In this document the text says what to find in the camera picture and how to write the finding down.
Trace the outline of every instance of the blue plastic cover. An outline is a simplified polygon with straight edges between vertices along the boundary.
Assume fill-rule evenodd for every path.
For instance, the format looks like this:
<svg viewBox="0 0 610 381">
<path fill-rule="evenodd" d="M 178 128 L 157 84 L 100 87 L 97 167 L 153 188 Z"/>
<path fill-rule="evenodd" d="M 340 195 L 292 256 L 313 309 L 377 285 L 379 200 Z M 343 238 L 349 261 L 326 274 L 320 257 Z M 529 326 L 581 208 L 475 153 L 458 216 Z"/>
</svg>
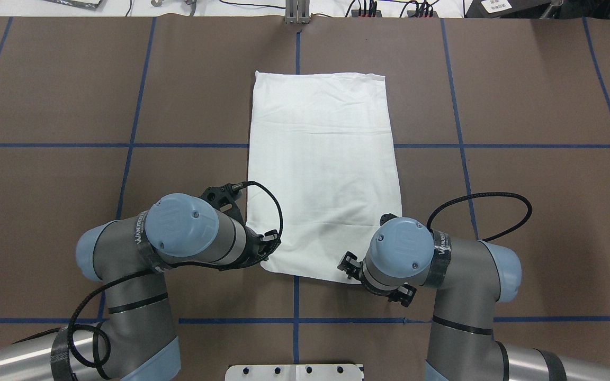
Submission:
<svg viewBox="0 0 610 381">
<path fill-rule="evenodd" d="M 114 221 L 108 222 L 102 226 L 94 227 L 93 229 L 82 234 L 82 238 L 77 242 L 77 249 L 75 249 L 75 259 L 77 265 L 82 270 L 84 277 L 100 282 L 100 278 L 95 274 L 95 268 L 93 266 L 93 253 L 95 250 L 95 244 L 97 239 L 100 238 L 100 234 L 105 228 Z"/>
<path fill-rule="evenodd" d="M 177 336 L 162 350 L 127 374 L 121 381 L 170 381 L 180 371 L 180 347 Z"/>
<path fill-rule="evenodd" d="M 430 231 L 416 220 L 397 217 L 385 222 L 375 232 L 367 255 L 388 277 L 409 278 L 430 266 L 434 239 Z"/>
<path fill-rule="evenodd" d="M 145 233 L 152 246 L 174 257 L 195 256 L 218 235 L 218 215 L 201 198 L 172 193 L 150 208 Z"/>
<path fill-rule="evenodd" d="M 515 299 L 519 286 L 521 285 L 521 262 L 515 254 L 508 248 L 497 244 L 480 241 L 483 243 L 491 257 L 494 258 L 496 268 L 498 268 L 498 279 L 500 280 L 499 302 L 511 302 Z"/>
<path fill-rule="evenodd" d="M 448 381 L 448 379 L 436 371 L 428 362 L 425 362 L 425 381 Z"/>
</svg>

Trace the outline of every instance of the folded cloth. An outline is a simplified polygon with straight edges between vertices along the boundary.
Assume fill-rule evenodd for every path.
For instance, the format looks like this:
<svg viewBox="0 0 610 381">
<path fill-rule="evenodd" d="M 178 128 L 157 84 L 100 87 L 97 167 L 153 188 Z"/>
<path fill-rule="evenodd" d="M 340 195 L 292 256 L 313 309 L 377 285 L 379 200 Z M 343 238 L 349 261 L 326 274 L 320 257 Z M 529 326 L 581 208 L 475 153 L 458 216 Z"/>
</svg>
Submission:
<svg viewBox="0 0 610 381">
<path fill-rule="evenodd" d="M 381 215 L 401 214 L 385 77 L 256 72 L 249 180 L 270 189 L 282 244 L 263 268 L 342 283 L 346 251 L 366 255 Z M 247 190 L 247 224 L 278 226 L 269 196 Z"/>
</svg>

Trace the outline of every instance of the sticker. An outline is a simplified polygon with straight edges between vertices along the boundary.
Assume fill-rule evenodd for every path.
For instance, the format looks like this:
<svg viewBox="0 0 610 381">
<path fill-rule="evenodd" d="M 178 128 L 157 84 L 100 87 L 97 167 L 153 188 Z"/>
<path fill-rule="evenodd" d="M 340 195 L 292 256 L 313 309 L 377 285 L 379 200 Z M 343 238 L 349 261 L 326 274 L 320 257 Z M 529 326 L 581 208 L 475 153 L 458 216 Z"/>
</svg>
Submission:
<svg viewBox="0 0 610 381">
<path fill-rule="evenodd" d="M 512 9 L 508 0 L 484 0 L 481 5 L 484 5 L 484 9 L 490 14 Z"/>
</svg>

